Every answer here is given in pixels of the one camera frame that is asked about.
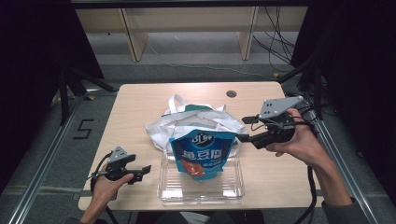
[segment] hole in table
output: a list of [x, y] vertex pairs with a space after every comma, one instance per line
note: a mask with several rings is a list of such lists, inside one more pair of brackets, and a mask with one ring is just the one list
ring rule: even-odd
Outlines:
[[227, 91], [227, 96], [230, 98], [234, 98], [236, 96], [236, 91]]

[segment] black curtain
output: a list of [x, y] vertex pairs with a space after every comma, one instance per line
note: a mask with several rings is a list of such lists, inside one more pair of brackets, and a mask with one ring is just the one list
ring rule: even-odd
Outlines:
[[1, 191], [48, 114], [62, 66], [103, 77], [76, 11], [31, 4], [0, 3]]
[[[340, 117], [396, 205], [396, 5], [385, 0], [348, 2], [349, 14], [340, 24], [344, 29], [334, 30], [340, 41], [325, 49], [330, 54], [317, 66]], [[310, 27], [324, 30], [326, 18], [334, 13], [311, 9], [317, 12], [305, 18], [294, 65], [307, 59], [310, 43], [318, 42], [319, 35], [310, 36]]]

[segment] plastic bag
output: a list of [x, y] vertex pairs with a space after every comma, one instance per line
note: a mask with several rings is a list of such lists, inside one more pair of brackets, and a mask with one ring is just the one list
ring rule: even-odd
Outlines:
[[[225, 105], [214, 109], [211, 105], [188, 105], [179, 95], [169, 98], [169, 109], [154, 122], [146, 126], [146, 131], [154, 146], [161, 150], [168, 160], [174, 160], [170, 139], [178, 139], [193, 130], [247, 134], [246, 127], [225, 112]], [[229, 156], [238, 153], [241, 142], [235, 137]]]

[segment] sleeve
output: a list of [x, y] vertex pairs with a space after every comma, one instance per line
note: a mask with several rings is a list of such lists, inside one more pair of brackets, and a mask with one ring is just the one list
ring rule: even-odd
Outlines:
[[347, 206], [328, 206], [325, 202], [322, 203], [323, 211], [330, 224], [370, 223], [356, 199], [351, 199], [352, 205]]

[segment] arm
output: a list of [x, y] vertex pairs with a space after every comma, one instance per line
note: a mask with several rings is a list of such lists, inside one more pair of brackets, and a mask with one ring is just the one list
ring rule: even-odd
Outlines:
[[[290, 109], [288, 112], [293, 117], [299, 118], [301, 116], [296, 109]], [[294, 120], [302, 121], [302, 119], [298, 118], [294, 118]], [[330, 217], [332, 217], [334, 213], [329, 214], [328, 212], [334, 211], [334, 209], [338, 209], [338, 214], [344, 214], [347, 218], [350, 216], [350, 213], [348, 213], [347, 210], [350, 207], [354, 207], [355, 209], [358, 208], [359, 211], [354, 214], [363, 214], [359, 204], [355, 203], [350, 198], [343, 179], [338, 173], [336, 165], [329, 157], [326, 150], [322, 147], [318, 139], [312, 134], [309, 127], [305, 125], [297, 125], [295, 127], [295, 134], [289, 142], [274, 143], [267, 146], [266, 149], [268, 151], [275, 152], [277, 157], [282, 156], [284, 153], [288, 153], [312, 167], [317, 175], [318, 182], [323, 192], [323, 208], [329, 221], [331, 221]]]
[[100, 176], [93, 189], [92, 200], [84, 215], [79, 220], [82, 223], [95, 223], [110, 201], [116, 200], [119, 188], [130, 181], [134, 175], [128, 174], [117, 181], [111, 181]]

